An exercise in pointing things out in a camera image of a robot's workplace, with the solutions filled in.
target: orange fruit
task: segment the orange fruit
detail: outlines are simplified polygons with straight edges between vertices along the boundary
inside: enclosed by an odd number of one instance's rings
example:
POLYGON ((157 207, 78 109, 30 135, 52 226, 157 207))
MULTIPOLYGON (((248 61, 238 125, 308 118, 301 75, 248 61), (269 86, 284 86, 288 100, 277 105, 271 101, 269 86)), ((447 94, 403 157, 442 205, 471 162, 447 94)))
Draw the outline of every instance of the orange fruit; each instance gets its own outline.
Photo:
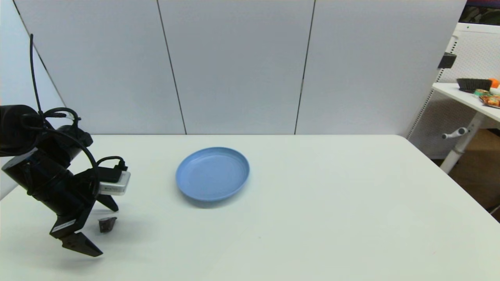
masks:
POLYGON ((491 80, 491 87, 492 88, 498 88, 499 87, 499 81, 495 78, 490 78, 489 80, 491 80))

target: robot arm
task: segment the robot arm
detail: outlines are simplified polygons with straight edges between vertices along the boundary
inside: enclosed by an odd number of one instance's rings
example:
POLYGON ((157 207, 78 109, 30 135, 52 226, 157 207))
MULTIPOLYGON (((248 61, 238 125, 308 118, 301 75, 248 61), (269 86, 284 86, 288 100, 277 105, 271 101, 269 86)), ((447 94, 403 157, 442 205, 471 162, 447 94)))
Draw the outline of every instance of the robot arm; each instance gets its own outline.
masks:
POLYGON ((62 246, 92 257, 103 252, 79 231, 85 225, 96 201, 112 211, 118 206, 111 195, 123 195, 130 173, 119 156, 96 161, 87 149, 92 143, 88 132, 78 128, 77 113, 65 107, 43 112, 40 107, 33 70, 33 35, 30 44, 31 73, 38 112, 27 105, 0 106, 0 157, 12 157, 2 170, 36 200, 57 215, 50 235, 62 246), (73 124, 54 129, 47 118, 73 115, 73 124), (92 168, 73 175, 68 167, 83 151, 92 168), (114 168, 99 167, 102 161, 119 159, 114 168))

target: white table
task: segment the white table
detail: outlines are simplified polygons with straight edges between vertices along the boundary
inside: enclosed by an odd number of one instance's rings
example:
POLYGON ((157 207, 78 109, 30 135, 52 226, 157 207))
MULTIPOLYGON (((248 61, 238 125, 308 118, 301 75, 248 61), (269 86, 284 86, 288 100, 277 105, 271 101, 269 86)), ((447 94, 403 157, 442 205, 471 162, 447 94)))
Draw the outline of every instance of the white table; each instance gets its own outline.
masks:
POLYGON ((464 154, 467 145, 478 132, 485 117, 488 116, 500 122, 500 109, 483 105, 476 95, 459 90, 459 85, 457 83, 434 83, 432 88, 477 111, 474 118, 467 126, 468 133, 460 137, 460 140, 458 140, 455 147, 449 152, 444 162, 441 164, 441 169, 445 173, 449 173, 464 154))
MULTIPOLYGON (((113 231, 99 233, 100 204, 82 229, 104 254, 62 248, 55 214, 18 187, 1 202, 0 280, 500 280, 500 224, 399 136, 99 135, 90 148, 132 173, 113 231), (250 178, 197 207, 174 174, 211 146, 243 153, 250 178)), ((88 166, 81 154, 70 169, 88 166)))

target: white shelf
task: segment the white shelf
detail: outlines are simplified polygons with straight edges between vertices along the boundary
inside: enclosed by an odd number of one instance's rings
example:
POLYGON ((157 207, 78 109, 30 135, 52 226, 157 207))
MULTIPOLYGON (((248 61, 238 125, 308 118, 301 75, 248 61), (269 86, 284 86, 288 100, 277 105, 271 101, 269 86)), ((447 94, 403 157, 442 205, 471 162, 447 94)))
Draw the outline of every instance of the white shelf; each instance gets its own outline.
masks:
POLYGON ((459 85, 457 83, 434 83, 432 88, 441 94, 448 96, 497 122, 500 122, 500 109, 483 105, 479 98, 473 93, 459 90, 459 85))

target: black electrical cable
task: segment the black electrical cable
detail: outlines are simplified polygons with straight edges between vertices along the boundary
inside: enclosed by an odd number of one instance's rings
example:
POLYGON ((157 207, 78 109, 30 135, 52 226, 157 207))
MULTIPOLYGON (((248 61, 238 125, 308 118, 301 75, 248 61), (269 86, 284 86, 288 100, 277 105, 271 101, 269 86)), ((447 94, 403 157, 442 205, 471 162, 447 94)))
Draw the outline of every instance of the black electrical cable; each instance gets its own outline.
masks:
POLYGON ((42 107, 40 106, 40 98, 38 97, 37 81, 35 80, 35 68, 33 67, 33 34, 29 35, 29 63, 31 64, 31 80, 33 81, 34 96, 36 97, 36 104, 38 105, 38 114, 44 118, 42 107))
POLYGON ((47 110, 44 115, 46 117, 51 117, 51 115, 53 115, 54 113, 58 113, 58 112, 68 112, 68 113, 71 113, 71 115, 73 115, 73 124, 71 125, 74 129, 78 129, 78 121, 80 120, 80 117, 78 117, 78 114, 76 111, 74 111, 73 109, 71 108, 67 108, 67 107, 56 107, 56 108, 52 108, 52 109, 49 109, 47 110))
POLYGON ((101 164, 104 161, 113 160, 113 159, 120 160, 120 162, 125 163, 125 160, 123 158, 121 158, 120 156, 108 156, 108 157, 104 157, 104 158, 99 159, 99 161, 97 161, 97 166, 99 166, 99 164, 101 164))

